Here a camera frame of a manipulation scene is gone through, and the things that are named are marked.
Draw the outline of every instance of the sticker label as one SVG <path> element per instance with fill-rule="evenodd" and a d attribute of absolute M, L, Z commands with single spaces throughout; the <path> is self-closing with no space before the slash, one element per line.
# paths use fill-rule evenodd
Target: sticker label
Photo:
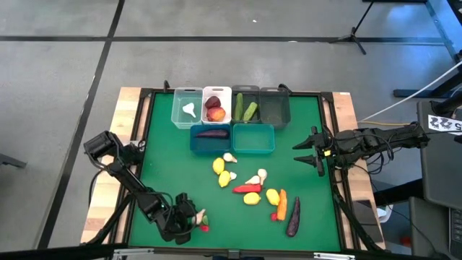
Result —
<path fill-rule="evenodd" d="M 428 128 L 435 131 L 462 131 L 462 121 L 428 115 Z"/>

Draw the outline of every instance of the concrete floor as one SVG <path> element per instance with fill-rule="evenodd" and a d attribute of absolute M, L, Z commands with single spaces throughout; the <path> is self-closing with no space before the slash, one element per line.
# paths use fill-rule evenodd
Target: concrete floor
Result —
<path fill-rule="evenodd" d="M 117 6 L 4 2 L 0 35 L 106 36 Z M 434 5 L 450 21 L 444 1 Z M 115 35 L 335 37 L 347 34 L 366 8 L 360 0 L 131 0 Z M 423 4 L 375 4 L 358 36 L 440 34 Z M 283 82 L 293 90 L 351 92 L 361 119 L 398 101 L 393 89 L 419 89 L 454 65 L 442 45 L 364 46 L 366 56 L 347 43 L 113 43 L 83 140 L 109 128 L 120 87 L 160 87 L 164 79 L 173 87 Z M 28 161 L 24 170 L 0 167 L 0 251 L 35 246 L 102 49 L 101 42 L 0 42 L 0 151 Z M 375 120 L 414 121 L 415 107 L 411 101 Z M 95 171 L 80 150 L 50 247 L 79 243 Z M 374 180 L 393 186 L 420 176 L 419 151 L 403 150 Z M 406 220 L 396 221 L 405 232 Z M 396 234 L 386 230 L 385 239 L 398 243 Z"/>

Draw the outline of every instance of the green cucumber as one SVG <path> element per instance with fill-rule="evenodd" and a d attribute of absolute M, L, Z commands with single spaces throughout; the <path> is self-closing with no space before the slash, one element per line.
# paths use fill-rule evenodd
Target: green cucumber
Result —
<path fill-rule="evenodd" d="M 243 116 L 244 96 L 238 93 L 236 96 L 236 106 L 234 107 L 234 120 L 239 121 Z"/>
<path fill-rule="evenodd" d="M 244 116 L 243 116 L 243 120 L 244 120 L 244 121 L 249 121 L 249 120 L 251 120 L 252 117 L 253 117 L 253 115 L 254 115 L 255 112 L 257 111 L 257 107 L 258 107 L 257 103 L 252 102 L 252 103 L 248 106 L 247 110 L 245 111 Z"/>

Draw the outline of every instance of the orange carrot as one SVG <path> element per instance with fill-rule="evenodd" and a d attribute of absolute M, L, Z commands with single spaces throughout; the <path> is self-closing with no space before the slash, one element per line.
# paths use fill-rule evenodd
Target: orange carrot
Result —
<path fill-rule="evenodd" d="M 286 219 L 287 213 L 287 194 L 284 189 L 281 188 L 281 193 L 279 193 L 279 205 L 277 206 L 277 219 L 284 221 Z"/>

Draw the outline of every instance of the purple eggplant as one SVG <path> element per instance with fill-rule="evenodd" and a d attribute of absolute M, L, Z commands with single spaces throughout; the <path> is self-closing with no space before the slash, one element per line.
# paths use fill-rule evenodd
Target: purple eggplant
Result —
<path fill-rule="evenodd" d="M 228 139 L 230 133 L 224 129 L 212 129 L 198 133 L 196 137 L 199 138 L 216 138 L 216 139 Z"/>
<path fill-rule="evenodd" d="M 300 198 L 295 198 L 294 211 L 290 216 L 289 225 L 286 229 L 286 235 L 289 237 L 294 237 L 297 234 L 298 226 L 300 224 Z"/>

